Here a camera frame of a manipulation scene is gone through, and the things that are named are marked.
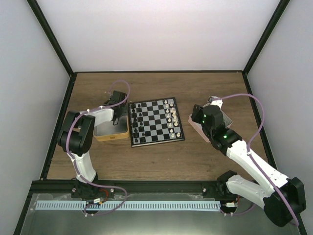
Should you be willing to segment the black and silver chessboard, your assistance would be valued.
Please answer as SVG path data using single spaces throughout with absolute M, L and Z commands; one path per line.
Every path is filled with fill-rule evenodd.
M 166 99 L 169 108 L 165 108 Z M 176 111 L 177 122 L 173 122 L 173 111 Z M 130 102 L 128 103 L 128 116 L 131 147 L 185 140 L 175 97 Z M 178 132 L 181 133 L 180 138 L 176 136 Z M 140 138 L 145 138 L 145 142 L 141 143 Z

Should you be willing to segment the gold metal tin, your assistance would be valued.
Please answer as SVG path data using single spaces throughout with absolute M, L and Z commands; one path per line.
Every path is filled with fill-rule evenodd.
M 127 139 L 130 136 L 129 118 L 120 117 L 118 122 L 104 122 L 94 128 L 94 137 L 97 141 L 112 141 Z

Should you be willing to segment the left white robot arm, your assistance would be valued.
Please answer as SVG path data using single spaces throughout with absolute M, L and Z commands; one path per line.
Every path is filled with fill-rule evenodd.
M 90 198 L 100 192 L 99 184 L 94 182 L 97 174 L 90 159 L 92 140 L 109 141 L 128 136 L 126 97 L 126 93 L 113 91 L 109 100 L 94 112 L 69 111 L 58 135 L 58 145 L 70 157 L 76 179 L 84 183 L 83 193 Z

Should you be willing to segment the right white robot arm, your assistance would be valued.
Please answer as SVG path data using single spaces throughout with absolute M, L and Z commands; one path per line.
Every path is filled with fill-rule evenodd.
M 303 183 L 296 177 L 280 173 L 254 151 L 224 122 L 218 105 L 194 105 L 191 120 L 199 125 L 212 146 L 240 165 L 255 182 L 245 180 L 233 171 L 220 177 L 217 191 L 222 197 L 237 194 L 263 209 L 268 219 L 284 227 L 306 209 Z

